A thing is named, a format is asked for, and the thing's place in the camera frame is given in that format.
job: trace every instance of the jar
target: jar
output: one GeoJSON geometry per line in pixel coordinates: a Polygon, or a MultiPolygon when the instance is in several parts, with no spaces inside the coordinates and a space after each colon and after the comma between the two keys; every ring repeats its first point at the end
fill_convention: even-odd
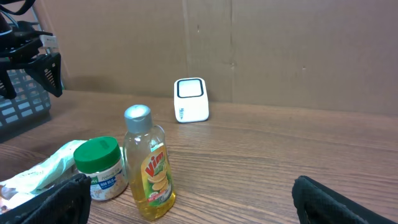
{"type": "Polygon", "coordinates": [[[98,137],[83,143],[73,153],[76,168],[91,177],[90,194],[93,200],[109,200],[127,187],[127,178],[118,141],[112,137],[98,137]]]}

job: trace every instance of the white electronic device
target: white electronic device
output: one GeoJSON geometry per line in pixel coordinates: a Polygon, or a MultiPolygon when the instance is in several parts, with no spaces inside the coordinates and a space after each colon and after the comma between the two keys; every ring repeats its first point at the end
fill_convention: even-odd
{"type": "Polygon", "coordinates": [[[201,78],[182,78],[174,83],[175,118],[181,123],[205,121],[209,117],[206,84],[201,78]]]}

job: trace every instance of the green lid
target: green lid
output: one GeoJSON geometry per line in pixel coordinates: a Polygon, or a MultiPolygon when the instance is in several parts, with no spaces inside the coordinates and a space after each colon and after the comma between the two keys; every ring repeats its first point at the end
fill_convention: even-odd
{"type": "Polygon", "coordinates": [[[120,157],[118,141],[107,136],[90,139],[73,153],[77,169],[86,174],[109,169],[120,157]]]}

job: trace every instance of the transparent plastic bottle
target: transparent plastic bottle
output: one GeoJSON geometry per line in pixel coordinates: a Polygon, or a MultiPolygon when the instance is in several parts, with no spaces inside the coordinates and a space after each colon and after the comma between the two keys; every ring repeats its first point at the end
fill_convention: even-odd
{"type": "Polygon", "coordinates": [[[175,191],[164,130],[152,124],[150,109],[134,105],[126,110],[124,164],[132,196],[141,215],[155,220],[174,204],[175,191]]]}

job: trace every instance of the wooden table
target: wooden table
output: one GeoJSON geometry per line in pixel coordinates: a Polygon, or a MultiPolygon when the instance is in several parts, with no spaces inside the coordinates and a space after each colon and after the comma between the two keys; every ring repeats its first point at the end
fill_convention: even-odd
{"type": "MultiPolygon", "coordinates": [[[[398,117],[211,103],[208,121],[178,124],[170,98],[65,91],[51,120],[0,145],[0,180],[73,139],[123,140],[123,113],[152,109],[166,132],[177,191],[158,223],[298,223],[292,186],[307,175],[398,222],[398,117]]],[[[129,188],[93,202],[90,223],[146,223],[129,188]]]]}

